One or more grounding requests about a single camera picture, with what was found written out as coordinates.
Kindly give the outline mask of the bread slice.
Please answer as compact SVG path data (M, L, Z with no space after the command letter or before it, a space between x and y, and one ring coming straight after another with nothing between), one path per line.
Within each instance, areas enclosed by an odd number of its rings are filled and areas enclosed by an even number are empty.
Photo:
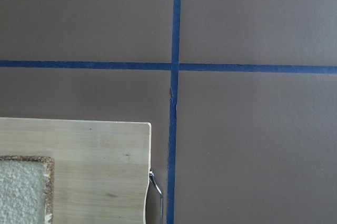
M1 223L52 223L54 159L1 156Z

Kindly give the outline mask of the wooden cutting board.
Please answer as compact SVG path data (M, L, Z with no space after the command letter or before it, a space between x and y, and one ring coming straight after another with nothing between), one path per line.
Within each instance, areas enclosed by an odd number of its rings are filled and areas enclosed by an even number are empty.
M48 156L53 223L145 223L151 124L1 119L1 154Z

